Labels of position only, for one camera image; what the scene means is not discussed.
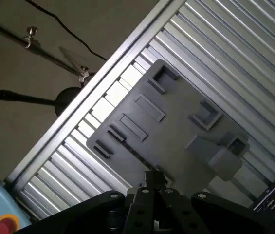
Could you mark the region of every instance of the black pole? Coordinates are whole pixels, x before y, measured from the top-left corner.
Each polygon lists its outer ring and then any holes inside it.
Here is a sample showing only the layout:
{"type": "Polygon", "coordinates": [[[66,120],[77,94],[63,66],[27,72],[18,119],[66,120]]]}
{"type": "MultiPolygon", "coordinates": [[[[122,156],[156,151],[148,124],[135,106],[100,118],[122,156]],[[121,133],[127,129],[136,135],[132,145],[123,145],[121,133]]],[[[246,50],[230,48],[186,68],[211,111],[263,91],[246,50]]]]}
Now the black pole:
{"type": "Polygon", "coordinates": [[[63,102],[58,102],[58,101],[39,98],[39,97],[28,96],[24,94],[18,94],[9,90],[0,90],[0,100],[21,101],[21,102],[35,103],[35,104],[42,104],[42,105],[56,106],[56,107],[57,106],[66,107],[69,104],[69,103],[63,103],[63,102]]]}
{"type": "MultiPolygon", "coordinates": [[[[28,41],[26,41],[24,38],[21,38],[17,35],[15,35],[14,33],[12,33],[10,30],[0,26],[0,34],[3,35],[4,37],[16,42],[17,44],[25,47],[28,45],[28,41]]],[[[34,43],[32,43],[30,45],[30,47],[26,50],[29,50],[30,52],[36,54],[36,55],[40,55],[42,57],[44,57],[45,59],[47,59],[48,61],[56,64],[57,66],[77,75],[77,76],[81,76],[81,72],[75,70],[74,68],[70,67],[69,65],[67,65],[66,63],[64,63],[63,61],[61,61],[60,59],[56,58],[55,56],[49,54],[48,52],[44,51],[39,45],[35,45],[34,43]]]]}

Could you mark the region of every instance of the screw head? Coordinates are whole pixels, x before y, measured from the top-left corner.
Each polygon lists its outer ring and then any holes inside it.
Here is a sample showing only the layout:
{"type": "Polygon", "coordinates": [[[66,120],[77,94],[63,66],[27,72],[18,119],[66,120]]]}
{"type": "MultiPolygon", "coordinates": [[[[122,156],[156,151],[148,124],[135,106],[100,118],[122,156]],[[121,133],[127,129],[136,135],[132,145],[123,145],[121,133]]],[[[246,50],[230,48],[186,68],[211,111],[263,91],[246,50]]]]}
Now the screw head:
{"type": "Polygon", "coordinates": [[[171,194],[171,193],[173,193],[173,190],[172,190],[172,189],[166,189],[165,192],[166,192],[167,194],[171,194]]]}
{"type": "Polygon", "coordinates": [[[111,195],[110,195],[111,198],[116,198],[116,197],[118,197],[118,196],[119,196],[118,194],[111,194],[111,195]]]}
{"type": "Polygon", "coordinates": [[[205,198],[206,198],[206,195],[205,195],[205,194],[198,194],[197,197],[200,198],[200,199],[205,199],[205,198]]]}

